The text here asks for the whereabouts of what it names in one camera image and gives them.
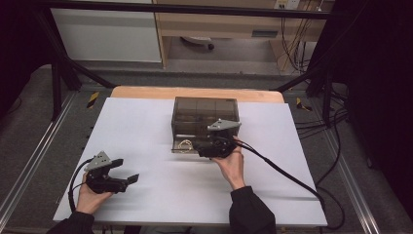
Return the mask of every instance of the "floor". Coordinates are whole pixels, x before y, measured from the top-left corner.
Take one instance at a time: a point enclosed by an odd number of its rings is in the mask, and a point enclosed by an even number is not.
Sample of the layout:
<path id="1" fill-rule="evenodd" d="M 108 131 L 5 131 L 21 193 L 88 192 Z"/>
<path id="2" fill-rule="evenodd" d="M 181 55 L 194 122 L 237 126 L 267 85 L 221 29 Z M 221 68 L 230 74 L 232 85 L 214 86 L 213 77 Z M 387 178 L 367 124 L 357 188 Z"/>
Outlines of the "floor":
<path id="1" fill-rule="evenodd" d="M 215 49 L 209 51 L 204 46 L 191 45 L 174 38 L 169 57 L 169 66 L 163 68 L 117 67 L 99 69 L 97 74 L 122 85 L 170 86 L 170 87 L 211 87 L 232 89 L 268 90 L 275 88 L 298 72 L 279 71 L 277 61 L 271 53 L 268 42 L 262 40 L 214 40 Z M 65 92 L 72 98 L 72 104 L 64 120 L 57 126 L 58 131 L 51 136 L 50 144 L 41 151 L 41 161 L 36 162 L 31 180 L 19 190 L 20 197 L 15 207 L 10 207 L 4 215 L 1 207 L 1 221 L 7 221 L 3 233 L 44 233 L 54 225 L 53 215 L 58 199 L 64 192 L 74 168 L 88 142 L 88 136 L 98 117 L 104 99 L 110 90 L 102 89 L 94 82 L 82 77 L 85 86 L 81 92 Z M 319 119 L 317 112 L 319 97 L 307 98 L 307 84 L 294 87 L 283 94 L 289 103 L 297 127 L 309 127 Z M 335 84 L 336 91 L 345 94 L 346 87 Z M 99 91 L 99 97 L 92 109 L 86 105 L 92 93 Z M 304 108 L 297 108 L 300 98 Z M 51 74 L 48 69 L 36 71 L 25 87 L 10 113 L 0 120 L 0 160 L 4 165 L 0 176 L 0 201 L 11 201 L 11 191 L 16 191 L 15 182 L 21 172 L 28 172 L 25 165 L 33 160 L 35 151 L 45 131 L 51 126 L 52 92 Z M 332 102 L 335 110 L 341 108 L 339 100 Z M 413 233 L 413 223 L 387 185 L 380 171 L 368 169 L 362 148 L 358 144 L 352 124 L 346 121 L 338 124 L 342 156 L 354 176 L 368 210 L 379 228 L 379 233 Z M 334 147 L 330 146 L 331 136 L 337 138 L 333 130 L 297 130 L 302 138 L 313 179 L 317 180 L 333 162 Z M 337 168 L 322 183 L 322 187 L 334 194 L 346 214 L 344 225 L 338 230 L 324 229 L 327 233 L 377 233 L 362 226 L 357 213 L 357 203 L 352 199 L 351 189 L 346 185 L 343 172 Z M 336 204 L 324 194 L 327 202 L 326 217 L 329 225 L 337 225 L 342 220 Z M 284 233 L 318 233 L 318 229 L 286 228 Z"/>

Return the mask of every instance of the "yellow and black tape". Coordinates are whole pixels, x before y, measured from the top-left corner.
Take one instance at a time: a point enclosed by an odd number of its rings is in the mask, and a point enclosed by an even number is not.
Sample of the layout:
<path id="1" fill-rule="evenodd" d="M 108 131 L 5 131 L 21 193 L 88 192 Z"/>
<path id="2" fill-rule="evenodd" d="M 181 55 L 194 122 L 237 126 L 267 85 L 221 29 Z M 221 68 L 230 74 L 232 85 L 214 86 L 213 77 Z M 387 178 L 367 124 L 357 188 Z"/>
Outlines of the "yellow and black tape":
<path id="1" fill-rule="evenodd" d="M 307 111 L 312 111 L 313 108 L 311 106 L 306 106 L 301 103 L 300 97 L 297 98 L 297 109 L 305 109 Z"/>
<path id="2" fill-rule="evenodd" d="M 89 102 L 88 102 L 88 105 L 86 106 L 86 108 L 92 109 L 94 107 L 94 103 L 96 102 L 98 96 L 99 96 L 99 92 L 94 92 L 91 95 L 91 98 L 89 99 Z"/>

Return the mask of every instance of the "white wall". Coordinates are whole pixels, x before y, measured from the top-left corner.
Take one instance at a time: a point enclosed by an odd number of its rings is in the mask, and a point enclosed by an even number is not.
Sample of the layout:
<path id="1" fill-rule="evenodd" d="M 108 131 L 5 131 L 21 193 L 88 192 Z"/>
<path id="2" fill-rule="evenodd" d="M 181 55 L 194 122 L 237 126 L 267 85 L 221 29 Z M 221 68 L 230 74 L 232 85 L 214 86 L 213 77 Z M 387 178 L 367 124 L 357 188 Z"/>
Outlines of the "white wall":
<path id="1" fill-rule="evenodd" d="M 151 3 L 151 0 L 110 1 Z M 63 9 L 52 9 L 52 13 L 72 59 L 161 62 L 152 13 Z"/>

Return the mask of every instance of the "hand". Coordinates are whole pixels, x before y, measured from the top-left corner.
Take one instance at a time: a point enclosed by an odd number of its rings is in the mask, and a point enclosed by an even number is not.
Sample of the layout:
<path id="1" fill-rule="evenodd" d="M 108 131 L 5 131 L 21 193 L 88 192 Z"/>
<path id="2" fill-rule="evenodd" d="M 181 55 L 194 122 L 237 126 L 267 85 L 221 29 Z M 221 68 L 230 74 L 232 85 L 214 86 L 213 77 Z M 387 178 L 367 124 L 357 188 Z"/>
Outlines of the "hand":
<path id="1" fill-rule="evenodd" d="M 233 190 L 245 187 L 244 183 L 244 155 L 241 148 L 237 146 L 226 158 L 212 158 L 221 169 L 225 179 L 231 184 Z"/>
<path id="2" fill-rule="evenodd" d="M 111 197 L 113 193 L 105 192 L 101 194 L 94 193 L 86 183 L 86 175 L 83 174 L 83 184 L 79 190 L 79 200 L 76 208 L 76 212 L 81 212 L 89 215 L 93 215 L 95 211 L 103 204 L 106 199 Z"/>

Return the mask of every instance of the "black sweater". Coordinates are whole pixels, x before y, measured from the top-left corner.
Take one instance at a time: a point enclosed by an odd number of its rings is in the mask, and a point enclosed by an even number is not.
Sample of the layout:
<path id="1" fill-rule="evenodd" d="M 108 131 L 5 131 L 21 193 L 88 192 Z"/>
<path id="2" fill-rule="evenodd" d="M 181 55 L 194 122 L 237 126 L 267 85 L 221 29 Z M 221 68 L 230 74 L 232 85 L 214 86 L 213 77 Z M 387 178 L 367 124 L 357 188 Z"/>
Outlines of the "black sweater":
<path id="1" fill-rule="evenodd" d="M 233 234 L 274 234 L 276 218 L 254 194 L 251 186 L 231 192 L 230 225 Z M 58 223 L 48 234 L 92 234 L 94 216 L 75 212 Z"/>

